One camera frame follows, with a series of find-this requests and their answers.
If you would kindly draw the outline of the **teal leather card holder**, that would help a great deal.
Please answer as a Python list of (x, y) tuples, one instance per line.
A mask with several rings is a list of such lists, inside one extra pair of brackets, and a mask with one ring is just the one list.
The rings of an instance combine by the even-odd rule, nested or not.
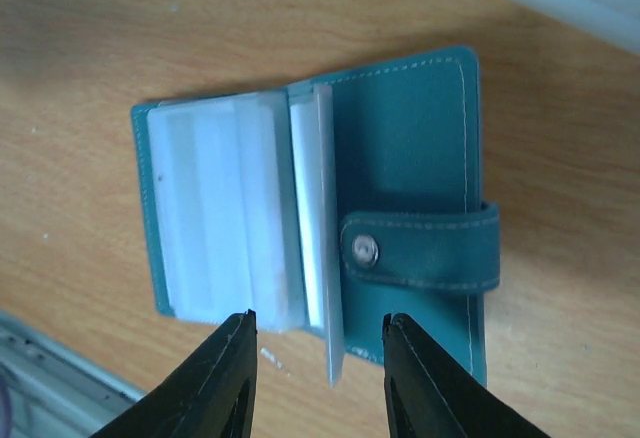
[(155, 305), (384, 361), (406, 313), (487, 379), (484, 296), (500, 282), (498, 207), (482, 196), (480, 70), (453, 47), (269, 90), (132, 108)]

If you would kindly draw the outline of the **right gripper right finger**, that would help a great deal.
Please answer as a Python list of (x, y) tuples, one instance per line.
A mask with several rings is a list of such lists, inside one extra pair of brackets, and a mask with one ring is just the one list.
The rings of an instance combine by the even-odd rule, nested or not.
[(382, 326), (392, 437), (536, 437), (538, 427), (477, 382), (413, 318)]

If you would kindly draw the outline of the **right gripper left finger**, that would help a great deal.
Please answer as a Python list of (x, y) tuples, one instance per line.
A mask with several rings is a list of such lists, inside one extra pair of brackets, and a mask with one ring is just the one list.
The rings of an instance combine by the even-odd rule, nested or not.
[(252, 310), (230, 315), (163, 382), (96, 437), (249, 437), (257, 385)]

